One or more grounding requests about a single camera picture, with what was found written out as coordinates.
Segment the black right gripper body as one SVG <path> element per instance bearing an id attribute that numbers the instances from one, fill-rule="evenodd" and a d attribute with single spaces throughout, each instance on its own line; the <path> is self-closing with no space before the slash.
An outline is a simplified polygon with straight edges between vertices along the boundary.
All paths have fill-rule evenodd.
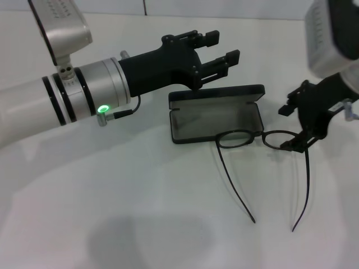
<path id="1" fill-rule="evenodd" d="M 301 139 L 322 140 L 328 134 L 331 119 L 343 110 L 343 101 L 348 98 L 348 87 L 340 74 L 336 73 L 318 84 L 304 81 L 287 98 L 287 104 L 297 109 L 302 127 Z"/>

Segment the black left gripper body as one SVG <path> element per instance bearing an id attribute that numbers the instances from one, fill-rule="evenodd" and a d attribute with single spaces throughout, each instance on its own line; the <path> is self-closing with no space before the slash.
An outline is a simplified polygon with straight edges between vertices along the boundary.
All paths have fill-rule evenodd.
<path id="1" fill-rule="evenodd" d="M 200 89 L 201 61 L 195 49 L 204 46 L 205 37 L 199 33 L 166 35 L 157 50 L 119 61 L 130 96 L 175 84 L 194 91 Z"/>

